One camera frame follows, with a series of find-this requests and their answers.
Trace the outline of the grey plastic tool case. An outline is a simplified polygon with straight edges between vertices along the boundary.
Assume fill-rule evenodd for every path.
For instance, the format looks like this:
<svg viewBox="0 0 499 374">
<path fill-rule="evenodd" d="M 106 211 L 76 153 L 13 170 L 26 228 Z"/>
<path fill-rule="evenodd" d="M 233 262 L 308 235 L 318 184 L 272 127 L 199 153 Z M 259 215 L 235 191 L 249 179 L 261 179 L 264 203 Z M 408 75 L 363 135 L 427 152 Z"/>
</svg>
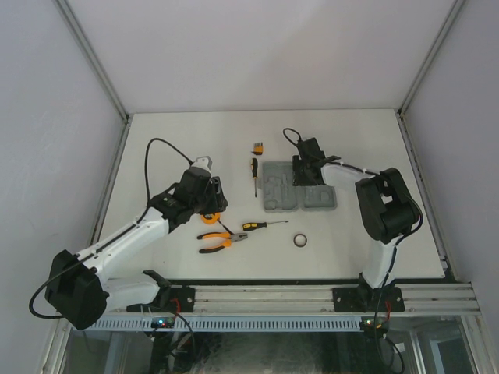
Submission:
<svg viewBox="0 0 499 374">
<path fill-rule="evenodd" d="M 337 207 L 333 187 L 294 186 L 291 162 L 263 162 L 262 177 L 264 210 L 268 213 L 329 211 Z"/>
</svg>

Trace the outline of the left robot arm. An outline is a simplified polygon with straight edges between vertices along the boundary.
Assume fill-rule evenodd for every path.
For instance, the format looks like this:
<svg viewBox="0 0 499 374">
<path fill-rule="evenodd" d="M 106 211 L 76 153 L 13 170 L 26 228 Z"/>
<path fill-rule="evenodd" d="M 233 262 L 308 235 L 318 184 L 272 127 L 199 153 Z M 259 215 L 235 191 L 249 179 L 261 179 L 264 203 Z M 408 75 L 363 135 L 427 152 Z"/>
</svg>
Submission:
<svg viewBox="0 0 499 374">
<path fill-rule="evenodd" d="M 106 312 L 128 305 L 165 310 L 171 293 L 157 278 L 142 273 L 134 280 L 113 279 L 112 274 L 191 216 L 221 213 L 227 206 L 221 179 L 191 166 L 180 182 L 149 198 L 144 212 L 112 236 L 76 254 L 58 253 L 51 264 L 45 300 L 78 330 L 90 327 Z"/>
</svg>

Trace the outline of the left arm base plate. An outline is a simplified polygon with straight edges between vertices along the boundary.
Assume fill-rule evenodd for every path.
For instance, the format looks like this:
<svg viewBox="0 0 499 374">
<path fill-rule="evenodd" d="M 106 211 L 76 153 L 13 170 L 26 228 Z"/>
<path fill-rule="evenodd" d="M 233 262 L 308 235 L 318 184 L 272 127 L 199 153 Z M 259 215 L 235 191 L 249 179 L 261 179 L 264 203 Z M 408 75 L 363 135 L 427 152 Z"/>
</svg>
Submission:
<svg viewBox="0 0 499 374">
<path fill-rule="evenodd" d="M 126 306 L 127 312 L 192 312 L 196 290 L 191 287 L 159 288 L 146 302 L 134 302 Z"/>
</svg>

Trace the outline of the orange black pliers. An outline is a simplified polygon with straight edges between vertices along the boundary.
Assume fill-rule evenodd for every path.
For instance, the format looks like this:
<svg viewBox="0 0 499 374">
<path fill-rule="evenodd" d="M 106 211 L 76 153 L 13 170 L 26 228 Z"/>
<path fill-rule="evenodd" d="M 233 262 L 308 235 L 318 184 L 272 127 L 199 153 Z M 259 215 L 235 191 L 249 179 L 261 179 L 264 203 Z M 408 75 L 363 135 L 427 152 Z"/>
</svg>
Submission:
<svg viewBox="0 0 499 374">
<path fill-rule="evenodd" d="M 248 238 L 248 234 L 245 232 L 241 233 L 229 233 L 225 232 L 209 232 L 197 237 L 198 240 L 214 242 L 218 240 L 214 245 L 205 246 L 199 250 L 200 254 L 211 254 L 220 252 L 223 249 L 229 248 L 235 242 L 241 242 Z"/>
</svg>

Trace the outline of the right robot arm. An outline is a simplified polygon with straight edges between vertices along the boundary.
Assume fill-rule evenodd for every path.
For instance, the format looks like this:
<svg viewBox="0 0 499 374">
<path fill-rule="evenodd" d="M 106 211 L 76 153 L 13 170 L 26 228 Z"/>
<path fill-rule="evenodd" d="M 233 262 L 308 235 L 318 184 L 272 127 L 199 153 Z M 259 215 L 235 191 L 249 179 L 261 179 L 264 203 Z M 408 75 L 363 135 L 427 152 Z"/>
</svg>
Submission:
<svg viewBox="0 0 499 374">
<path fill-rule="evenodd" d="M 299 137 L 290 142 L 297 150 L 292 157 L 294 186 L 326 185 L 355 192 L 361 221 L 371 238 L 369 259 L 359 275 L 365 284 L 358 291 L 359 304 L 374 311 L 386 301 L 384 287 L 391 274 L 399 244 L 423 224 L 419 205 L 396 168 L 371 171 L 327 157 L 316 139 Z"/>
</svg>

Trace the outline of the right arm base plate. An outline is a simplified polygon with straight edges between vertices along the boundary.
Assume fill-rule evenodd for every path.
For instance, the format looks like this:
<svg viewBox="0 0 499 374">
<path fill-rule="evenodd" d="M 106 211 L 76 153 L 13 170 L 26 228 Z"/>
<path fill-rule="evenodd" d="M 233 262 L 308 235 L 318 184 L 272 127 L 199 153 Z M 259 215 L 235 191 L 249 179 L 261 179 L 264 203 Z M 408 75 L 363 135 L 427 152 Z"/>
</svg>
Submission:
<svg viewBox="0 0 499 374">
<path fill-rule="evenodd" d="M 360 286 L 333 288 L 332 297 L 336 312 L 404 312 L 402 289 L 398 287 L 371 291 Z"/>
</svg>

